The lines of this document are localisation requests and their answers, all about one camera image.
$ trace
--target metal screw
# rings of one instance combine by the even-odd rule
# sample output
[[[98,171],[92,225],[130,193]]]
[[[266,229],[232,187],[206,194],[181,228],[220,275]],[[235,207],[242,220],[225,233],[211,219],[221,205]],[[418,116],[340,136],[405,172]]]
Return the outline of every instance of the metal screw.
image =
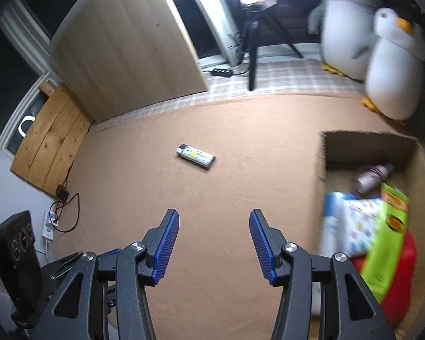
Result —
[[[86,252],[82,254],[82,260],[83,261],[91,261],[94,258],[95,254],[92,252]]]
[[[345,253],[340,253],[340,252],[336,253],[334,255],[334,258],[338,262],[345,262],[348,259]]]
[[[284,248],[287,252],[297,251],[297,245],[294,244],[294,243],[287,243],[287,244],[285,244]]]
[[[144,245],[142,242],[134,242],[134,243],[132,243],[132,244],[130,245],[130,248],[131,248],[133,251],[137,251],[137,252],[139,252],[139,251],[141,251],[143,248],[145,248],[145,245]]]

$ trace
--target penguin plush toy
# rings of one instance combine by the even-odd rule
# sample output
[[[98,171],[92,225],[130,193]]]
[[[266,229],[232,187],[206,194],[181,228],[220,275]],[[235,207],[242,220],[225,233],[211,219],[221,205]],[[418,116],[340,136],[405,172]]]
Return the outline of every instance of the penguin plush toy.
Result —
[[[321,49],[323,69],[362,80],[367,72],[370,51],[352,56],[356,42],[363,42],[372,32],[375,11],[381,0],[322,0],[307,21],[310,34],[319,34],[322,22]]]
[[[364,104],[391,119],[409,119],[419,104],[425,75],[422,28],[384,7],[375,14],[374,33],[376,44],[365,79],[371,103]]]

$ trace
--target open box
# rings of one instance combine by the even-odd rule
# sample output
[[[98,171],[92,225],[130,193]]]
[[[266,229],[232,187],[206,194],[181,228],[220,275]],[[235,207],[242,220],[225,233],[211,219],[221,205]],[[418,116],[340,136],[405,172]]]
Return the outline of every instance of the open box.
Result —
[[[425,155],[415,138],[391,133],[330,131],[322,134],[320,157],[320,196],[348,192],[355,170],[362,165],[390,162],[395,170],[386,183],[408,198],[408,229],[413,235],[417,260],[411,287],[411,306],[404,321],[395,330],[398,338],[414,326],[422,328],[425,316],[419,316],[425,300]],[[364,197],[380,195],[376,189]]]

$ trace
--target lime green package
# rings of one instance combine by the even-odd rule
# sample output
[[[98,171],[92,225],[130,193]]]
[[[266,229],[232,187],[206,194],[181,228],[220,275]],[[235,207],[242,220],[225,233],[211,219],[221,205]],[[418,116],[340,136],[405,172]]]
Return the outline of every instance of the lime green package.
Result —
[[[409,204],[409,198],[384,183],[381,185],[381,199],[379,231],[361,271],[362,278],[379,303],[386,297],[397,271]]]

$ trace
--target white penguin belly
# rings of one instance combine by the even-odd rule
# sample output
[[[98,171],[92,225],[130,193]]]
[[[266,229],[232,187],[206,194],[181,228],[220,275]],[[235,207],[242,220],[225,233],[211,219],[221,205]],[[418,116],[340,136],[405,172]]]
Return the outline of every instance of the white penguin belly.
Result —
[[[387,117],[409,119],[420,100],[424,64],[408,51],[379,38],[368,67],[368,97]]]
[[[375,11],[372,7],[347,0],[326,0],[321,40],[323,58],[350,78],[365,78],[371,50],[357,60],[351,56],[357,44],[371,34]]]

